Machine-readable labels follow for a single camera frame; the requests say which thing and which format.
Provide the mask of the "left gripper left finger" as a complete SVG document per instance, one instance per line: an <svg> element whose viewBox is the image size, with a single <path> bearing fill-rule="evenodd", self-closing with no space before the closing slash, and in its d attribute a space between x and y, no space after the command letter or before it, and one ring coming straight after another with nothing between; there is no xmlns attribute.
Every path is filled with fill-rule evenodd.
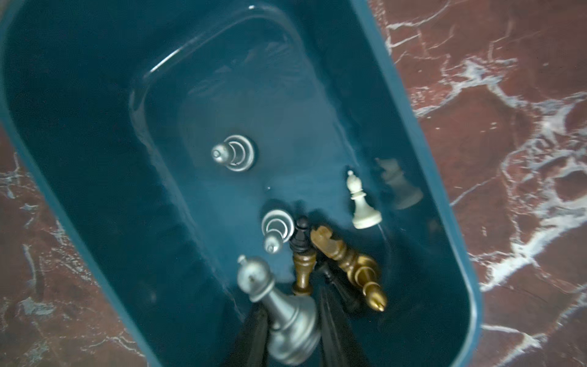
<svg viewBox="0 0 587 367"><path fill-rule="evenodd" d="M266 367L269 321L268 311L264 305L253 304L221 366Z"/></svg>

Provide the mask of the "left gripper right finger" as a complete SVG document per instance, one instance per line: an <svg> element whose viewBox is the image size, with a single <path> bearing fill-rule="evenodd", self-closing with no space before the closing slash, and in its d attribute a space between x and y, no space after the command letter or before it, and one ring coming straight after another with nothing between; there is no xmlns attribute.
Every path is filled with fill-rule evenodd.
<svg viewBox="0 0 587 367"><path fill-rule="evenodd" d="M371 366L351 328L349 319L334 293L319 292L321 366Z"/></svg>

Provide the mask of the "silver bishop chess piece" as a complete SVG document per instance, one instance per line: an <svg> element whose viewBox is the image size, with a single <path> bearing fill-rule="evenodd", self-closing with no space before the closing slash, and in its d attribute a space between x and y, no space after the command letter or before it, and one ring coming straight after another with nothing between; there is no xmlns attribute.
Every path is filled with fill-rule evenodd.
<svg viewBox="0 0 587 367"><path fill-rule="evenodd" d="M307 361L320 340L319 315L310 296L286 295L276 287L269 264L259 257L238 257L239 288L253 303L261 303L272 322L268 354L284 365Z"/></svg>

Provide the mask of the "gold bishop chess piece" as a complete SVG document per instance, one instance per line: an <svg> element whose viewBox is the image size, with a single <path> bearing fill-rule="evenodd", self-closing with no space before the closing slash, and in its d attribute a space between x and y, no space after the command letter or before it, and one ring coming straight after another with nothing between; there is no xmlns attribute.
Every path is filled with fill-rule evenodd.
<svg viewBox="0 0 587 367"><path fill-rule="evenodd" d="M381 270L374 258L353 249L328 226L312 229L310 240L346 273L350 284L362 292L372 310L385 311L388 297L381 285Z"/></svg>

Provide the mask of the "black pawn chess piece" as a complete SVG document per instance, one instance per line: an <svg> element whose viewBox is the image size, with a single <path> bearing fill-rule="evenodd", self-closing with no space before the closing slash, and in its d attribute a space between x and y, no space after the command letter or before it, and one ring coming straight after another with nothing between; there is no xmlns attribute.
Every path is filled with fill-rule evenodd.
<svg viewBox="0 0 587 367"><path fill-rule="evenodd" d="M290 249L294 254L302 254L313 248L310 230L310 221L306 216L296 219L293 235L289 241Z"/></svg>

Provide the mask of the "silver pawn chess piece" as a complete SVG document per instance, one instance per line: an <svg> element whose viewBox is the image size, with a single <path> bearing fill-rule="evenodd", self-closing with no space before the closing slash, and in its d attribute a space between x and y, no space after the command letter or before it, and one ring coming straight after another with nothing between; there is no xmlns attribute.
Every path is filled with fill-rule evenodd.
<svg viewBox="0 0 587 367"><path fill-rule="evenodd" d="M261 221L264 250L278 253L294 233L294 219L287 211L274 209L267 212Z"/></svg>
<svg viewBox="0 0 587 367"><path fill-rule="evenodd" d="M255 146L243 135L231 135L211 151L212 159L230 171L243 172L255 163Z"/></svg>

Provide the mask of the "white bishop chess piece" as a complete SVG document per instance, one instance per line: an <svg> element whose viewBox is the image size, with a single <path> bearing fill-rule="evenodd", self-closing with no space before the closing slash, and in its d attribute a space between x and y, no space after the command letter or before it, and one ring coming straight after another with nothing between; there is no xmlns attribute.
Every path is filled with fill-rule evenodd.
<svg viewBox="0 0 587 367"><path fill-rule="evenodd" d="M382 214L366 201L366 193L363 191L362 180L352 170L348 170L347 174L346 186L350 192L351 200L355 204L353 226L356 229L367 229L377 226L382 221Z"/></svg>

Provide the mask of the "teal plastic storage box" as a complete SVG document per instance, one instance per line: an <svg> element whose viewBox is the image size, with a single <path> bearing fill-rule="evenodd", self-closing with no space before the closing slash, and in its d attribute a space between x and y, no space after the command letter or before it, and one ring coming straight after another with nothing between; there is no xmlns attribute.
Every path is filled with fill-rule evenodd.
<svg viewBox="0 0 587 367"><path fill-rule="evenodd" d="M251 307L240 255L289 289L271 209L325 224L382 270L353 322L373 366L465 366L482 298L460 228L366 1L9 1L1 121L156 366L215 366ZM211 151L255 146L247 171ZM347 171L382 214L353 226Z"/></svg>

